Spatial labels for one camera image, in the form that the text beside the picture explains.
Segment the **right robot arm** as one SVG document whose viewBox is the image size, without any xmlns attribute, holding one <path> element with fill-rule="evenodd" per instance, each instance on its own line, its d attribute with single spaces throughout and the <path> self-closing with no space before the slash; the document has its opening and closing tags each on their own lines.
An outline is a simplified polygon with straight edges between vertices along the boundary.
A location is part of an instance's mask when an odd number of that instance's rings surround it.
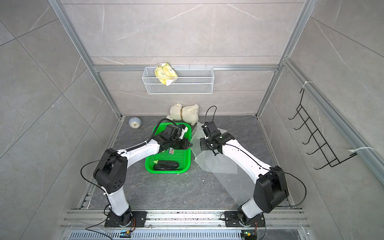
<svg viewBox="0 0 384 240">
<path fill-rule="evenodd" d="M 263 213 L 270 213 L 289 197 L 285 172 L 279 166 L 271 167 L 247 151 L 229 133 L 221 133 L 211 121 L 203 124 L 204 137 L 200 139 L 202 151 L 224 155 L 248 174 L 255 184 L 253 196 L 238 208 L 237 216 L 243 226 Z"/>
</svg>

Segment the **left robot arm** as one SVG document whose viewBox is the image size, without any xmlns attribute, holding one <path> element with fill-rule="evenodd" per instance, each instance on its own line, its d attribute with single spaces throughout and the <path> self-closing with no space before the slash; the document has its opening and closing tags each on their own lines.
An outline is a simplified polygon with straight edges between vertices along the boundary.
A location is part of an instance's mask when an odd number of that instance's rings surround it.
<svg viewBox="0 0 384 240">
<path fill-rule="evenodd" d="M 124 193 L 127 169 L 131 165 L 170 148 L 183 151 L 191 148 L 192 143 L 186 137 L 190 127 L 172 122 L 157 134 L 158 128 L 159 125 L 155 127 L 149 139 L 141 144 L 118 151 L 106 150 L 96 166 L 93 177 L 110 204 L 108 223 L 120 227 L 134 223 L 132 209 Z"/>
</svg>

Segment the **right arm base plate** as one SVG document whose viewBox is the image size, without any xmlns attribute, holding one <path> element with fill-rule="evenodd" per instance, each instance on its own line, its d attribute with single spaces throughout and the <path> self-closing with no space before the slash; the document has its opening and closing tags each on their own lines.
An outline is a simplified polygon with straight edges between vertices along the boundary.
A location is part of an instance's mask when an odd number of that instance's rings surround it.
<svg viewBox="0 0 384 240">
<path fill-rule="evenodd" d="M 227 228 L 250 228 L 250 227 L 265 227 L 265 218 L 263 214 L 258 214 L 253 218 L 248 218 L 238 211 L 225 211 L 220 219 L 225 222 Z"/>
</svg>

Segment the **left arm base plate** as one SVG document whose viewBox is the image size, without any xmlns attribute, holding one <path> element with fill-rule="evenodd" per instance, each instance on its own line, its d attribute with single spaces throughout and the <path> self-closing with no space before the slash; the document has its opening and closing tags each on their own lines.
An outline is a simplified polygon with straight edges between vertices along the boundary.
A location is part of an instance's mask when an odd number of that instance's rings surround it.
<svg viewBox="0 0 384 240">
<path fill-rule="evenodd" d="M 114 212 L 108 213 L 107 220 L 105 222 L 106 228 L 125 228 L 133 227 L 135 222 L 136 228 L 143 228 L 145 226 L 146 211 L 128 211 L 122 216 L 117 216 Z"/>
</svg>

